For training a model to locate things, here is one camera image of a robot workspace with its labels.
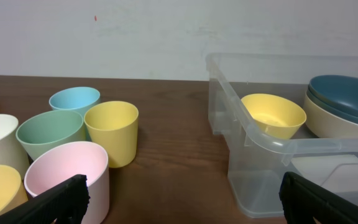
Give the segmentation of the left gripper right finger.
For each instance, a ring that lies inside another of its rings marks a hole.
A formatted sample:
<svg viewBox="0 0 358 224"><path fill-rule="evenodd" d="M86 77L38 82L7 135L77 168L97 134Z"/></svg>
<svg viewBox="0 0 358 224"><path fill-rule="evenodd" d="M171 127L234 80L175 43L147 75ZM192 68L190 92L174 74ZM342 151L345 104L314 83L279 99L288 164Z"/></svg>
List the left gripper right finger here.
<svg viewBox="0 0 358 224"><path fill-rule="evenodd" d="M279 198L288 224L358 224L358 206L314 184L286 172Z"/></svg>

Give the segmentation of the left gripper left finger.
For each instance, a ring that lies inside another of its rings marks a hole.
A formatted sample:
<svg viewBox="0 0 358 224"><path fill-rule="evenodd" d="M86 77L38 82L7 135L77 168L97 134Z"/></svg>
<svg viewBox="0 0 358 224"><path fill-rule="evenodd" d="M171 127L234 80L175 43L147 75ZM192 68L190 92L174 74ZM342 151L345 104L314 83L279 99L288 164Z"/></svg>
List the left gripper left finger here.
<svg viewBox="0 0 358 224"><path fill-rule="evenodd" d="M74 175L0 215L0 224L81 224L90 202L86 181Z"/></svg>

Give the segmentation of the beige large bowl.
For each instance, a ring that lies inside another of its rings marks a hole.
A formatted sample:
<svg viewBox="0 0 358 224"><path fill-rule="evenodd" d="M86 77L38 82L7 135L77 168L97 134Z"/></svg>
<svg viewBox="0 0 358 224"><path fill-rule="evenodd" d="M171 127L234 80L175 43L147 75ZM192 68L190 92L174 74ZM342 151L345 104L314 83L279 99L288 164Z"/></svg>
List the beige large bowl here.
<svg viewBox="0 0 358 224"><path fill-rule="evenodd" d="M358 124L340 118L324 109L305 95L303 110L306 126L319 138L358 138Z"/></svg>

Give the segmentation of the yellow small bowl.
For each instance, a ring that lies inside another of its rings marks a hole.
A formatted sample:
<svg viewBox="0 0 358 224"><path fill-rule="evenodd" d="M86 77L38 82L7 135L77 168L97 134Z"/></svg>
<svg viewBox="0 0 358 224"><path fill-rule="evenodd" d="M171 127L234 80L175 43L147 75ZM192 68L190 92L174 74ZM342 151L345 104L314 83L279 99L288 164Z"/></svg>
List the yellow small bowl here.
<svg viewBox="0 0 358 224"><path fill-rule="evenodd" d="M306 122L305 111L296 103L277 95L249 94L241 102L258 127L279 139L290 139Z"/></svg>

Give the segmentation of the dark blue bowl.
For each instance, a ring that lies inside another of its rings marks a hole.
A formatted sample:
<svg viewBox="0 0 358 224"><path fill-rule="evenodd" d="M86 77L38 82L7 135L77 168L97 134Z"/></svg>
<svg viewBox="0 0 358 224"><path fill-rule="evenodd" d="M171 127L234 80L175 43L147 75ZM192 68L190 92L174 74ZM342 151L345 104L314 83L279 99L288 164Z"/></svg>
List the dark blue bowl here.
<svg viewBox="0 0 358 224"><path fill-rule="evenodd" d="M342 119L345 119L347 121L353 122L358 124L358 117L353 116L351 114L347 114L345 112L342 112L336 108L333 108L332 106L327 105L326 103L323 103L321 100L319 100L316 96L314 96L314 94L312 94L312 92L310 92L309 90L306 91L306 95L308 96L308 98L315 103L316 105L318 105L320 108L322 108L323 110L332 113Z"/></svg>
<svg viewBox="0 0 358 224"><path fill-rule="evenodd" d="M358 117L358 78L320 75L310 80L309 89L330 107Z"/></svg>

